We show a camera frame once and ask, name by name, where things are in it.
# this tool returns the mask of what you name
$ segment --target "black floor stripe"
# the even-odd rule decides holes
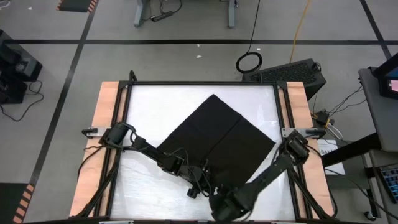
[[[57,127],[58,120],[59,120],[61,112],[62,112],[63,104],[65,103],[65,99],[67,98],[70,84],[72,83],[72,79],[75,74],[77,63],[79,62],[81,51],[83,50],[83,47],[84,47],[84,41],[87,38],[88,31],[90,30],[91,23],[93,22],[93,18],[94,18],[94,14],[95,14],[97,5],[95,6],[93,12],[91,12],[87,18],[85,28],[83,30],[83,33],[80,38],[80,42],[78,43],[78,47],[75,52],[75,56],[73,57],[72,63],[69,68],[68,75],[65,79],[65,83],[63,84],[61,95],[60,95],[60,98],[58,99],[57,107],[55,108],[54,114],[52,116],[50,127],[47,130],[47,134],[45,135],[44,142],[43,142],[42,148],[40,150],[39,157],[37,158],[37,162],[34,167],[32,176],[30,177],[31,184],[36,185],[37,181],[39,180],[39,176],[40,176],[40,173],[41,173],[43,165],[44,165],[44,160],[49,151],[49,147],[51,145],[51,141],[52,141],[52,138],[53,138],[53,135],[55,132],[55,128]]]
[[[369,20],[369,22],[370,22],[370,24],[372,26],[374,34],[376,35],[378,41],[380,41],[380,46],[381,46],[381,49],[384,52],[384,56],[386,56],[387,59],[390,59],[391,58],[391,53],[388,50],[388,47],[387,47],[387,45],[386,45],[386,43],[385,43],[385,41],[383,39],[383,36],[381,35],[381,32],[380,32],[379,28],[377,27],[376,21],[373,18],[373,15],[371,13],[371,10],[369,9],[368,4],[366,3],[365,0],[360,0],[360,1],[361,1],[363,9],[365,10],[366,16],[368,17],[368,20]]]
[[[81,44],[81,40],[7,40],[7,44]],[[163,44],[250,44],[250,40],[84,40],[98,45],[163,45]],[[253,40],[253,44],[292,45],[293,40]],[[379,40],[298,40],[297,45],[380,45]],[[384,41],[398,45],[398,40]]]

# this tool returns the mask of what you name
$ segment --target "gray floor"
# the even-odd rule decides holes
[[[305,3],[305,0],[261,1],[254,38],[292,40]],[[384,39],[398,40],[398,21],[388,16],[396,12],[398,2],[367,0],[367,3]],[[8,8],[0,10],[0,29],[21,40],[79,40],[88,14],[58,12],[57,4],[56,0],[13,0]],[[101,0],[87,39],[249,39],[256,1],[239,1],[235,29],[226,28],[226,3],[217,0],[186,0],[181,11],[172,17],[156,23],[148,21],[140,28],[135,28],[132,22],[135,6],[134,0]],[[172,7],[178,7],[178,2],[168,0],[165,11]],[[159,13],[158,1],[153,1],[152,13]],[[313,0],[298,39],[377,40],[359,0]],[[72,44],[23,47],[44,65],[39,79],[44,83],[45,99],[20,123],[0,114],[0,124],[5,127],[0,129],[0,182],[29,181],[76,51],[76,45]],[[238,81],[241,75],[234,64],[247,48],[238,44],[85,45],[25,221],[68,216],[86,144],[80,131],[91,124],[101,82],[127,79],[131,69],[140,80]],[[252,49],[259,49],[264,61],[262,67],[267,68],[287,63],[291,45],[253,45]],[[389,46],[389,50],[395,54],[398,46]],[[298,45],[294,60],[306,58],[321,63],[328,82],[319,91],[316,110],[332,109],[358,89],[360,68],[378,66],[386,59],[378,45]],[[243,61],[246,68],[254,64],[252,58]],[[23,104],[5,109],[18,116],[34,99],[26,97]],[[348,103],[362,99],[363,93],[358,93]],[[337,113],[334,118],[335,126],[347,140],[374,132],[366,103]],[[332,189],[332,192],[339,207],[338,218],[367,221],[362,214],[369,210],[369,203],[359,191]],[[376,223],[386,223],[385,217]]]

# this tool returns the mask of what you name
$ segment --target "desk leg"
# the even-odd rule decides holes
[[[381,149],[380,139],[377,133],[370,134],[356,142],[340,147],[333,152],[322,156],[324,167],[328,167],[349,158],[360,156],[369,152],[371,149]]]
[[[228,4],[228,28],[235,27],[235,0],[229,0]]]
[[[145,5],[147,0],[137,0],[136,17],[134,18],[134,26],[141,26],[142,16],[144,14]]]

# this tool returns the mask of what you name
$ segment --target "wooden board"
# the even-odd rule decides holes
[[[312,120],[310,110],[308,107],[307,97],[305,96],[303,83],[288,82],[288,92],[290,104],[292,107],[293,117],[296,128],[311,128]],[[98,96],[92,126],[110,126],[113,108],[116,101],[116,93],[118,89],[118,82],[103,82],[101,91]],[[279,92],[282,114],[284,122],[287,126],[289,124],[287,119],[286,107],[284,103],[283,93]],[[125,93],[122,96],[121,107],[119,108],[119,118],[122,115],[124,106]],[[87,147],[97,146],[99,138],[89,139]],[[318,150],[316,140],[309,140],[309,145]],[[89,156],[95,149],[90,149],[85,152],[84,158]],[[100,181],[101,170],[104,161],[105,150],[103,149],[95,156],[93,156],[85,166],[82,168],[80,178],[78,180],[75,196],[73,198],[70,216],[79,213],[84,206],[90,201],[91,197],[98,188]],[[303,166],[308,190],[311,192],[317,202],[323,207],[327,214],[333,214],[333,207],[331,205],[328,186],[326,183],[325,173],[323,171],[322,161],[315,154],[310,154],[307,162]],[[301,217],[305,218],[305,209],[303,206],[302,195],[297,189],[298,204],[300,208]],[[100,210],[100,215],[104,215],[106,202],[108,201],[108,190],[103,195],[103,203]]]

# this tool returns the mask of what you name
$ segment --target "black fabric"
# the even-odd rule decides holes
[[[27,184],[0,183],[0,220],[13,223],[22,194]]]
[[[171,153],[183,147],[190,165],[207,160],[211,184],[243,185],[274,147],[274,142],[235,110],[211,95],[158,147]],[[185,157],[183,151],[177,153]]]
[[[59,6],[60,11],[87,12],[92,0],[63,0]]]

